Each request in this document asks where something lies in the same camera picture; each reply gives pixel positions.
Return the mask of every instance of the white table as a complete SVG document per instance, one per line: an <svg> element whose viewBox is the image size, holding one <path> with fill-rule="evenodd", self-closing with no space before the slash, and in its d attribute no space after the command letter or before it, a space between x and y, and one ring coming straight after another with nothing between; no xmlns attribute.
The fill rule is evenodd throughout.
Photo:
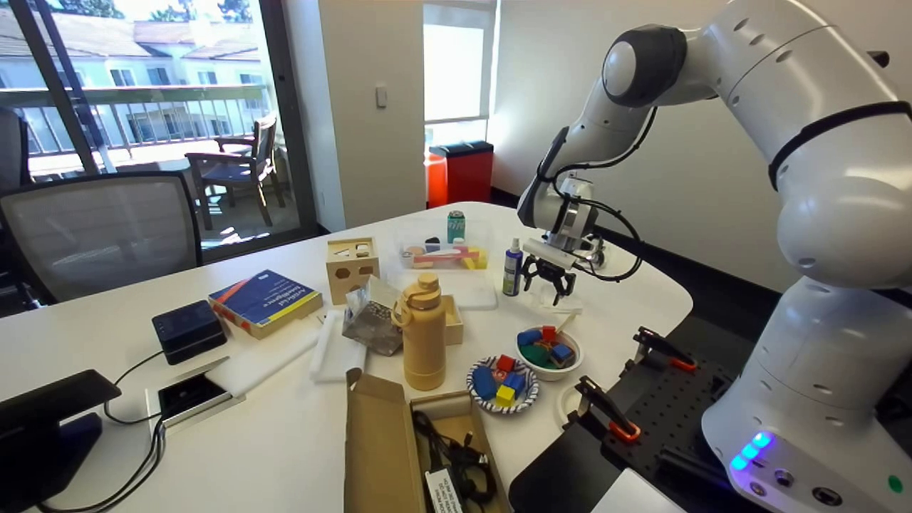
<svg viewBox="0 0 912 513"><path fill-rule="evenodd" d="M446 236L446 216L453 208L468 216L468 240L490 247L490 265L486 274L471 277L477 280L471 288L497 290L504 247L513 236L535 236L535 231L518 226L510 208L458 203L332 234L332 240L373 236L382 253L382 277L400 285L409 277L397 255L400 244ZM155 312L202 298L208 290L263 267L309 281L327 298L326 240L283 244L0 320L0 398L85 368L116 378L128 365L161 348L149 321ZM622 270L629 253L610 247L607 261ZM468 369L478 358L517 354L513 338L518 331L560 321L570 307L581 307L568 331L588 354L577 377L591 374L595 381L612 384L624 358L637 351L629 338L637 328L651 324L667 334L694 305L688 290L652 265L645 265L622 285L595 281L581 274L574 297L561 298L560 307L550 307L550 298L550 285L535 281L534 290L517 298L498 297L497 307L461 307L464 342L449 348L449 378L434 392L461 391ZM228 361L239 365L253 355L252 351L302 348L317 331L317 317L299 320L263 342L235 331L225 348L235 354ZM172 431L161 471L119 511L342 511L346 387L310 381L309 358L310 354L295 358L242 402ZM189 369L189 365L168 368L165 358L145 365L124 381L124 398L114 402L114 411L119 416L144 416L145 387L156 391ZM370 355L367 374L400 381L403 358ZM540 402L517 418L486 416L504 485L560 436L557 398L577 377L561 384L544 381ZM107 422L102 438L68 491L51 503L84 508L107 498L139 465L145 448L145 428Z"/></svg>

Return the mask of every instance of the wooden bottle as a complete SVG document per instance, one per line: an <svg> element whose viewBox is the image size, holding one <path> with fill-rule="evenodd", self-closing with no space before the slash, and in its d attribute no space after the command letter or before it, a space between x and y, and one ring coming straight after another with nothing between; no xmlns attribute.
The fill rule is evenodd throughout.
<svg viewBox="0 0 912 513"><path fill-rule="evenodd" d="M446 298L434 274L406 288L393 305L393 321L403 328L406 381L416 391L434 391L446 381Z"/></svg>

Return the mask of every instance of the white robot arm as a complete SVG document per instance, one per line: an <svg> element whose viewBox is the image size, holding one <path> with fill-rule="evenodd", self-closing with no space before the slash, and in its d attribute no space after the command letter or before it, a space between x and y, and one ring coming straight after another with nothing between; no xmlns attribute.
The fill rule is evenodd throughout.
<svg viewBox="0 0 912 513"><path fill-rule="evenodd" d="M706 96L768 157L778 247L803 280L704 414L704 438L769 511L912 511L912 461L876 418L912 358L912 312L877 294L912 285L912 109L820 15L736 0L702 30L622 35L523 194L523 223L550 231L534 253L568 267L594 234L602 208L570 170L624 159L657 106Z"/></svg>

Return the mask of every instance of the blue book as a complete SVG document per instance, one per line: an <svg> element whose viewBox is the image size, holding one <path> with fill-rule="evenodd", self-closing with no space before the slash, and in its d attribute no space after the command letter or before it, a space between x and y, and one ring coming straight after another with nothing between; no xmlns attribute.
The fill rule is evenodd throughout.
<svg viewBox="0 0 912 513"><path fill-rule="evenodd" d="M222 290L208 294L211 307L248 331L252 335L269 335L287 324L295 317L309 317L322 307L322 294L295 281L278 270L260 270L252 280L239 280Z"/></svg>

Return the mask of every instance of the smartphone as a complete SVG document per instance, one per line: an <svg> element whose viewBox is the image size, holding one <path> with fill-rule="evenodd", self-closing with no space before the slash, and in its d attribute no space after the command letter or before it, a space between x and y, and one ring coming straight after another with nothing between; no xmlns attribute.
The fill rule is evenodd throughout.
<svg viewBox="0 0 912 513"><path fill-rule="evenodd" d="M232 392L225 387L196 374L161 391L161 414L165 428L172 428L228 398Z"/></svg>

